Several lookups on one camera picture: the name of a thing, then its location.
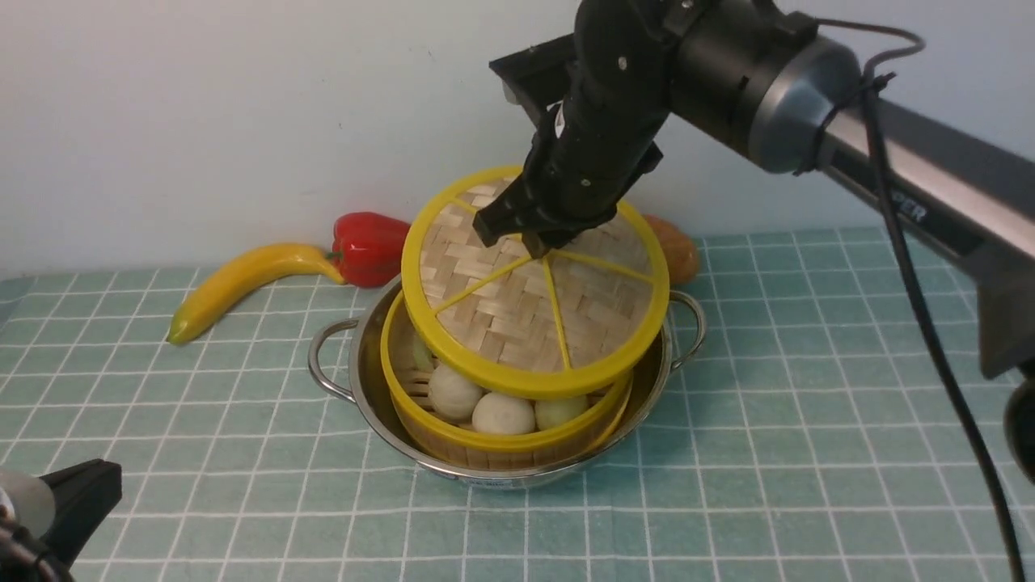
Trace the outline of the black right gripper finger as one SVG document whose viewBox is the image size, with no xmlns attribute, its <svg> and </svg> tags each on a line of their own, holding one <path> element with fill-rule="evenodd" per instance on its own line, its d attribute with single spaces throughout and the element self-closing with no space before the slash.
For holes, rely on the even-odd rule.
<svg viewBox="0 0 1035 582">
<path fill-rule="evenodd" d="M 534 260 L 546 257 L 557 248 L 572 243 L 581 233 L 602 224 L 599 220 L 548 220 L 522 221 L 522 245 Z"/>
<path fill-rule="evenodd" d="M 537 234 L 541 231 L 539 203 L 528 190 L 504 190 L 474 214 L 472 228 L 485 248 L 506 235 Z"/>
</svg>

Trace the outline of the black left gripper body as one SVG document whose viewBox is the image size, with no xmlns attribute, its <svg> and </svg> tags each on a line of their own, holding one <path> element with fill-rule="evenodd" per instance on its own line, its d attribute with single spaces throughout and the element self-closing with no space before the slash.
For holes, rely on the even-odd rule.
<svg viewBox="0 0 1035 582">
<path fill-rule="evenodd" d="M 71 568 L 123 497 L 122 466 L 92 459 L 45 475 L 54 516 L 41 535 L 45 553 L 34 568 Z"/>
</svg>

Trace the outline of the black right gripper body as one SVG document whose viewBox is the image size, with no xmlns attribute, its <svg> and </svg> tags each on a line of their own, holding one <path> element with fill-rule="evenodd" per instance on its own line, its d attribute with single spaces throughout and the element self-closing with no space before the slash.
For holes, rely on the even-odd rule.
<svg viewBox="0 0 1035 582">
<path fill-rule="evenodd" d="M 672 38 L 661 1 L 583 1 L 569 36 L 489 62 L 535 123 L 522 175 L 541 219 L 614 216 L 657 156 Z"/>
</svg>

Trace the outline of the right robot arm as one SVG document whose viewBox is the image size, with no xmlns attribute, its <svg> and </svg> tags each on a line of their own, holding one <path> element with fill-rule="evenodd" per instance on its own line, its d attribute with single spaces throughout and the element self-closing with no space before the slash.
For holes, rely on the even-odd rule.
<svg viewBox="0 0 1035 582">
<path fill-rule="evenodd" d="M 820 171 L 978 289 L 984 376 L 1033 376 L 1033 163 L 877 96 L 820 19 L 771 1 L 583 1 L 569 36 L 491 63 L 535 123 L 514 185 L 477 211 L 485 246 L 534 255 L 612 219 L 661 161 L 670 116 L 772 174 Z"/>
</svg>

